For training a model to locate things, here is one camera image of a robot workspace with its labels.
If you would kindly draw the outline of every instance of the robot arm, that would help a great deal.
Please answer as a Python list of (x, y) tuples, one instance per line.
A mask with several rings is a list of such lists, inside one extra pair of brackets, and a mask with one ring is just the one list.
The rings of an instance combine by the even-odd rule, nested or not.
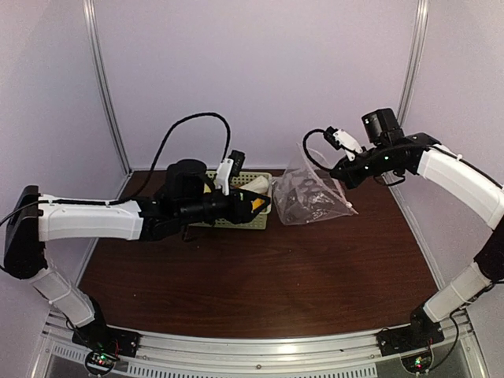
[[(165, 184), (149, 198), (75, 200), (41, 195), (37, 186), (26, 187), (15, 209), (19, 212), (7, 224), (5, 270), (11, 276), (27, 280), (58, 308), (75, 327), (77, 342), (110, 354), (118, 347), (122, 354), (134, 356), (136, 349), (131, 345), (138, 345), (138, 340), (132, 338), (138, 338), (138, 334), (118, 335), (107, 327), (99, 304), (45, 258), (44, 242), (64, 238), (154, 241), (198, 222), (212, 224), (221, 218), (234, 224), (250, 222), (271, 200), (230, 186), (229, 181), (239, 174), (244, 158), (243, 153), (232, 151), (224, 159), (217, 170), (218, 187), (206, 176), (204, 163), (179, 161), (167, 168)], [(205, 193), (205, 185), (210, 193)], [(264, 202), (254, 208), (257, 198)], [(121, 342), (124, 337), (129, 337), (127, 343)]]
[[(461, 306), (471, 304), (482, 292), (504, 279), (504, 191), (462, 156), (451, 153), (438, 140), (424, 133), (404, 136), (391, 109), (379, 109), (362, 118), (369, 141), (369, 150), (355, 149), (354, 142), (344, 145), (334, 128), (328, 128), (324, 138), (336, 149), (343, 148), (346, 157), (330, 169), (333, 178), (348, 189), (360, 185), (368, 177), (392, 172), (402, 180), (406, 171), (437, 183), (474, 210), (493, 230), (474, 261), (450, 284), (411, 313), (411, 325), (388, 330), (378, 336), (383, 355), (402, 353), (415, 347), (425, 347), (429, 340), (442, 341), (439, 322)], [(405, 340), (392, 346), (394, 340)]]

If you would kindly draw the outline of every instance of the clear plastic bag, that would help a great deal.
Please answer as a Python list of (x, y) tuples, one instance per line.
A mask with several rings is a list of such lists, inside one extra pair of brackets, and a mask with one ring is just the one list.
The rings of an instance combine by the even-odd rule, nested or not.
[[(323, 166), (328, 166), (318, 151), (309, 152)], [(276, 211), (285, 225), (326, 221), (357, 212), (347, 201), (341, 184), (328, 172), (313, 169), (301, 145), (283, 176), (273, 181), (273, 197)]]

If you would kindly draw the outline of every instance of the basket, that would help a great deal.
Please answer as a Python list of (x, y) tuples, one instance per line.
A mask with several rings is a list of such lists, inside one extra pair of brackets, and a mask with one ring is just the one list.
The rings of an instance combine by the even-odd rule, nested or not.
[[(215, 178), (215, 171), (206, 171), (206, 175), (213, 180)], [(268, 197), (272, 198), (272, 185), (271, 185), (271, 174), (266, 172), (241, 172), (239, 176), (233, 177), (231, 180), (231, 185), (241, 186), (249, 183), (250, 181), (255, 180), (259, 176), (264, 176), (268, 179), (269, 188), (268, 188)], [(266, 229), (266, 221), (268, 220), (268, 214), (271, 212), (271, 203), (268, 207), (262, 210), (259, 215), (257, 215), (254, 220), (250, 223), (241, 223), (241, 224), (233, 224), (224, 219), (217, 219), (215, 221), (215, 225), (211, 226), (207, 223), (195, 223), (192, 226), (197, 227), (217, 227), (217, 228), (239, 228), (242, 230), (265, 230)]]

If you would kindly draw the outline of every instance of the white joint cover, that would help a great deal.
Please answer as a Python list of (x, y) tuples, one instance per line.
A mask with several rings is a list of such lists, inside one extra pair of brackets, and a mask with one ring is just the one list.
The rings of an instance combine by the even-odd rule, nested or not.
[(478, 264), (473, 262), (448, 286), (430, 298), (424, 305), (424, 311), (432, 321), (441, 321), (460, 306), (470, 303), (476, 294), (490, 284), (491, 281), (481, 273)]
[[(446, 147), (439, 148), (450, 152)], [(418, 174), (437, 183), (495, 229), (504, 215), (504, 192), (466, 164), (436, 150), (422, 154)]]
[[(40, 199), (55, 200), (51, 195)], [(40, 241), (65, 238), (119, 238), (137, 240), (143, 219), (136, 201), (121, 205), (60, 205), (40, 204)]]
[(87, 295), (63, 277), (51, 260), (28, 282), (59, 309), (76, 327), (91, 323), (95, 318), (93, 304)]

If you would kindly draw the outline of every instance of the white backdrop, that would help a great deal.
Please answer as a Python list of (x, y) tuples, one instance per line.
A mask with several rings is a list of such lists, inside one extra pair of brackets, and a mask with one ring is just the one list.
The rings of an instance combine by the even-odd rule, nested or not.
[[(169, 125), (217, 111), (248, 167), (285, 167), (312, 128), (365, 137), (361, 116), (396, 108), (417, 2), (399, 0), (107, 0), (96, 13), (118, 123), (133, 168)], [(217, 120), (173, 134), (159, 169), (216, 165)]]
[[(406, 120), (407, 133), (427, 132), (497, 181), (504, 182), (504, 4), (499, 0), (431, 2), (424, 56)], [(449, 282), (479, 252), (490, 230), (469, 208), (410, 177), (399, 186), (439, 270)], [(504, 369), (504, 288), (469, 307), (491, 376)]]
[[(100, 102), (82, 2), (1, 0), (0, 32), (0, 218), (29, 184), (66, 197), (115, 196), (124, 177)], [(89, 242), (48, 243), (46, 255), (74, 280)], [(49, 306), (3, 272), (0, 287), (0, 376), (24, 377)]]

